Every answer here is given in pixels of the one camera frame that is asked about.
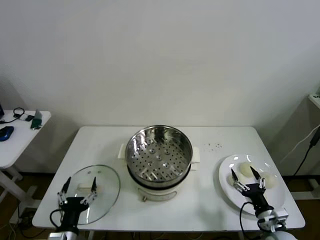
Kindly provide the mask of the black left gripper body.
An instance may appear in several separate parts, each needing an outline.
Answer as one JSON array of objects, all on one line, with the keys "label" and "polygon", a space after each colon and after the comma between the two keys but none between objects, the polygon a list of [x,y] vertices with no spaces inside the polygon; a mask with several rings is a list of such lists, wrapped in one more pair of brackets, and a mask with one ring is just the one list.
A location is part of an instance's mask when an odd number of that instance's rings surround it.
[{"label": "black left gripper body", "polygon": [[78,222],[80,214],[87,209],[87,205],[83,203],[84,197],[68,197],[67,203],[61,206],[63,218],[59,226],[60,232],[78,232]]}]

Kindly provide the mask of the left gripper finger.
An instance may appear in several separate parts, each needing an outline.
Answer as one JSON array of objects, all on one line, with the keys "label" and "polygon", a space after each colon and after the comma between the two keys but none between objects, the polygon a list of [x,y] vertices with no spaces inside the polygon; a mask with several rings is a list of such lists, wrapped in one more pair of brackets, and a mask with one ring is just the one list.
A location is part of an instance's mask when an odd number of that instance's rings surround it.
[{"label": "left gripper finger", "polygon": [[64,183],[61,191],[57,193],[57,199],[58,199],[58,204],[59,205],[66,204],[68,202],[66,194],[67,194],[70,182],[71,182],[71,177],[69,177],[67,179],[67,181]]},{"label": "left gripper finger", "polygon": [[97,183],[96,177],[93,179],[92,186],[90,189],[90,193],[84,198],[84,204],[91,204],[97,197]]}]

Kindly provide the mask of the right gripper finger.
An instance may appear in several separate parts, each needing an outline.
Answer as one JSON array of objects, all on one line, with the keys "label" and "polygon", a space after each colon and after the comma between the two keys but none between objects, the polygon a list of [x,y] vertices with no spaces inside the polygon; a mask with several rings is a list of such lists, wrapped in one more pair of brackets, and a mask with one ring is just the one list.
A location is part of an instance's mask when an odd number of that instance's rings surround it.
[{"label": "right gripper finger", "polygon": [[259,184],[259,188],[261,189],[265,189],[266,186],[265,186],[265,178],[264,177],[261,177],[261,175],[259,174],[258,171],[256,171],[252,166],[250,167],[251,171],[252,171],[252,174],[254,176],[254,178],[256,179],[256,181],[258,182]]},{"label": "right gripper finger", "polygon": [[232,169],[231,170],[231,175],[232,175],[232,179],[233,179],[233,187],[238,191],[238,192],[247,192],[248,191],[248,187],[243,184],[242,182],[240,182],[238,176],[236,175],[235,171]]}]

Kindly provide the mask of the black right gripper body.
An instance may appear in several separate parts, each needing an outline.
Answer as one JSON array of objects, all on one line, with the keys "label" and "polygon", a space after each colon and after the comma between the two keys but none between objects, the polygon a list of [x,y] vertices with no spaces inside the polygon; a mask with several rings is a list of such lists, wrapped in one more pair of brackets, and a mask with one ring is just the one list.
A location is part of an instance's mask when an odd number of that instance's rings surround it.
[{"label": "black right gripper body", "polygon": [[245,186],[248,187],[249,190],[244,191],[243,196],[251,200],[255,214],[261,214],[273,209],[264,197],[265,188],[260,188],[258,183],[246,184]]}]

